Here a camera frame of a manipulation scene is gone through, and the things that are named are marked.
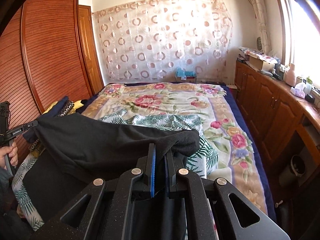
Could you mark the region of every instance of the pink bottle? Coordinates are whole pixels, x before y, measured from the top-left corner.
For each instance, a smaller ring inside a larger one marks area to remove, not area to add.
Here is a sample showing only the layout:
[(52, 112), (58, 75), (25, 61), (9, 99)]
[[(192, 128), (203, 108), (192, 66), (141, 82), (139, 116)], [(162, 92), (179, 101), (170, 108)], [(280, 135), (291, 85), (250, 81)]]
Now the pink bottle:
[(285, 73), (286, 73), (285, 82), (292, 87), (295, 87), (297, 82), (297, 77), (294, 72), (294, 68), (295, 68), (295, 65), (292, 63), (289, 63), (289, 65), (285, 66)]

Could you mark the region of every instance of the person's hand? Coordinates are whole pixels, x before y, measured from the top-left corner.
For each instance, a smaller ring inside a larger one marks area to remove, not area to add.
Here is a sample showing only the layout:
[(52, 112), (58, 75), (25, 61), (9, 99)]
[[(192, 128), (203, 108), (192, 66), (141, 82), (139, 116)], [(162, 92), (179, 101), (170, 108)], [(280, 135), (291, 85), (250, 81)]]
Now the person's hand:
[(0, 147), (0, 167), (1, 168), (9, 168), (5, 166), (4, 157), (6, 154), (9, 154), (11, 158), (11, 165), (17, 166), (18, 164), (18, 148), (16, 142), (12, 143), (12, 146), (4, 146)]

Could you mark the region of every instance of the louvered door panel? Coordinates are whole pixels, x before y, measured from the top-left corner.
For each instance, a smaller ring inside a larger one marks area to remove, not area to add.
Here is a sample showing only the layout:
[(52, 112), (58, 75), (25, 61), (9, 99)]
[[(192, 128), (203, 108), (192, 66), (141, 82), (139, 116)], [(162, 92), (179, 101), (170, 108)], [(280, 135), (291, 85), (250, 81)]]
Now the louvered door panel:
[[(14, 15), (0, 37), (0, 101), (9, 101), (10, 128), (30, 122), (39, 110), (29, 88), (20, 44), (21, 9)], [(16, 138), (19, 161), (29, 153), (29, 144), (20, 135)]]
[(27, 0), (22, 20), (25, 61), (39, 107), (46, 109), (65, 95), (72, 101), (89, 98), (76, 0)]

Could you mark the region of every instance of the metal screw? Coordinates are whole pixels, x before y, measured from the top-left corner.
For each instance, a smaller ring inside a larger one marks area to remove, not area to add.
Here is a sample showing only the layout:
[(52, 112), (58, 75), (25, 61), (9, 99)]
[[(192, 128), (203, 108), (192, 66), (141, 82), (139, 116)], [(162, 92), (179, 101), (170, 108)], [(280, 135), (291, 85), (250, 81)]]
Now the metal screw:
[(94, 184), (95, 186), (100, 186), (100, 185), (103, 184), (103, 179), (95, 179), (95, 180), (93, 181), (93, 184)]
[(180, 173), (181, 175), (187, 175), (187, 174), (189, 173), (189, 171), (188, 171), (187, 169), (180, 169), (180, 170), (179, 170), (179, 173)]
[(134, 175), (138, 175), (141, 173), (141, 170), (139, 168), (134, 168), (134, 169), (132, 169), (131, 173)]
[(219, 178), (217, 179), (217, 183), (223, 186), (227, 184), (227, 180), (225, 178)]

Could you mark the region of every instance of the floral bedspread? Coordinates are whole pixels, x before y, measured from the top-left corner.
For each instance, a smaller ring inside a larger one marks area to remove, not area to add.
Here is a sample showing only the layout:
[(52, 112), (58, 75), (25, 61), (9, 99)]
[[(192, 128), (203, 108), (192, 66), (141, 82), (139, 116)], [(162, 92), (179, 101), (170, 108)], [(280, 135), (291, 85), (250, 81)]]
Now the floral bedspread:
[(218, 151), (218, 169), (208, 179), (224, 177), (253, 204), (267, 214), (264, 191), (258, 174), (252, 141), (236, 123), (219, 85), (155, 83), (126, 87), (107, 85), (83, 112), (99, 119), (121, 109), (124, 119), (136, 114), (197, 114), (201, 117), (204, 137)]

